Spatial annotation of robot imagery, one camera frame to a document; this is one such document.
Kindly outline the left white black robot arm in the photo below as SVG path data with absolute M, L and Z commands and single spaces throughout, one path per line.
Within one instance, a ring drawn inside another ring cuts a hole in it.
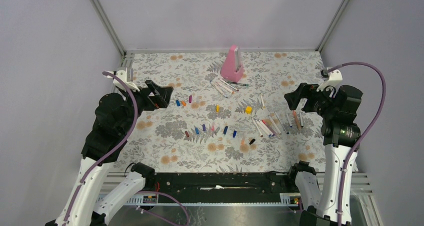
M 113 80 L 117 92 L 99 100 L 92 130 L 81 151 L 76 182 L 60 215 L 49 225 L 108 225 L 133 195 L 150 191 L 155 185 L 154 169 L 138 162 L 117 187 L 99 198 L 142 112 L 168 107 L 174 89 L 152 80 L 146 80 L 144 87 L 137 86 L 128 68 L 104 71 L 103 75 Z

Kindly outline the dark blue capped marker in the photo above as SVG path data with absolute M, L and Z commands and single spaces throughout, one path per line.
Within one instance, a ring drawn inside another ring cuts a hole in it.
M 277 120 L 279 121 L 279 123 L 280 123 L 280 125 L 281 125 L 281 127 L 282 127 L 283 131 L 284 131 L 287 135 L 289 135 L 289 131 L 286 129 L 285 125 L 283 124 L 283 121 L 281 120 L 281 118 L 280 118 L 280 116 L 279 116 L 278 112 L 277 112 L 277 111 L 274 111 L 274 114 L 275 114 L 275 116 L 276 116 Z

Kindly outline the pink translucent marker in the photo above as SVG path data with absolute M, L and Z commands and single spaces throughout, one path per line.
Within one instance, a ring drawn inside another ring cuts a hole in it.
M 273 129 L 272 129 L 272 127 L 264 120 L 264 119 L 262 119 L 261 120 L 262 121 L 262 123 L 268 128 L 268 130 L 272 133 L 272 135 L 273 136 L 277 136 L 278 135 L 278 133 L 277 132 L 275 132 Z

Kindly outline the red brown capped marker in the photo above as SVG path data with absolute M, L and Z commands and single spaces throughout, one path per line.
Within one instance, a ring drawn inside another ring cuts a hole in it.
M 260 137 L 262 138 L 264 135 L 262 134 L 262 132 L 261 132 L 261 130 L 260 130 L 260 128 L 259 128 L 259 126 L 258 126 L 258 124 L 257 124 L 256 120 L 252 118 L 252 121 L 253 121 L 253 124 L 254 124 L 254 126 L 256 127 L 256 129 L 257 129 L 257 131 L 258 131 L 258 133 L 259 133 Z

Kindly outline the orange brown marker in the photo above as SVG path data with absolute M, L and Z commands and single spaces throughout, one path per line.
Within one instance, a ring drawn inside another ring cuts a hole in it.
M 293 114 L 294 121 L 295 121 L 295 124 L 296 124 L 297 129 L 298 130 L 301 130 L 302 129 L 302 126 L 301 126 L 300 119 L 298 118 L 297 112 L 295 110 L 293 110 L 292 111 L 292 114 Z

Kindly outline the grey white marker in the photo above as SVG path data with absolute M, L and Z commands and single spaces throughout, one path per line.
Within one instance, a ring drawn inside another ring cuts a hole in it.
M 273 127 L 275 128 L 276 132 L 278 133 L 278 135 L 281 135 L 281 131 L 278 128 L 278 126 L 276 125 L 276 123 L 274 122 L 274 119 L 269 115 L 268 116 L 270 122 L 272 123 Z

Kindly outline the magenta capped white marker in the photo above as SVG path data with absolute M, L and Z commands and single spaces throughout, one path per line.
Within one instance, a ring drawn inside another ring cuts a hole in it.
M 226 82 L 224 79 L 219 78 L 219 80 L 221 82 L 223 82 L 225 85 L 227 85 L 228 87 L 230 87 L 232 90 L 237 91 L 237 92 L 239 91 L 239 89 L 237 89 L 236 87 L 232 86 L 231 84 L 229 84 L 228 82 Z

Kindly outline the dark green marker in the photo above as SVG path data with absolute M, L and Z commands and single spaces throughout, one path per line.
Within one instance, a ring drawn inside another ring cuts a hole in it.
M 249 84 L 245 84 L 245 83 L 239 83 L 239 82 L 232 82 L 232 81 L 227 81 L 229 84 L 233 84 L 233 85 L 238 85 L 238 86 L 243 86 L 243 87 L 248 87 L 250 86 Z

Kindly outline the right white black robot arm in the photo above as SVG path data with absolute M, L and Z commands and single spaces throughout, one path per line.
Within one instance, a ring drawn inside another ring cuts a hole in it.
M 301 101 L 305 113 L 317 113 L 322 118 L 321 134 L 325 153 L 323 185 L 319 186 L 317 172 L 306 161 L 290 167 L 287 185 L 300 192 L 300 225 L 351 225 L 350 185 L 357 157 L 355 143 L 361 132 L 354 123 L 362 102 L 362 91 L 349 85 L 340 86 L 343 77 L 339 70 L 322 70 L 322 84 L 301 83 L 285 94 L 290 109 Z

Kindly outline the purple capped white marker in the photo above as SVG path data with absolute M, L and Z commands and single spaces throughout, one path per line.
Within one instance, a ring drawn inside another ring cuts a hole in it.
M 258 120 L 258 123 L 260 124 L 262 129 L 267 132 L 267 135 L 269 137 L 273 137 L 275 135 L 261 120 Z

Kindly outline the blue capped white marker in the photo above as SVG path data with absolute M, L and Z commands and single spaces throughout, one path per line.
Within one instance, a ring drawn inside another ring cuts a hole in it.
M 210 81 L 210 84 L 225 98 L 228 98 L 228 96 L 226 95 L 226 93 L 213 81 Z

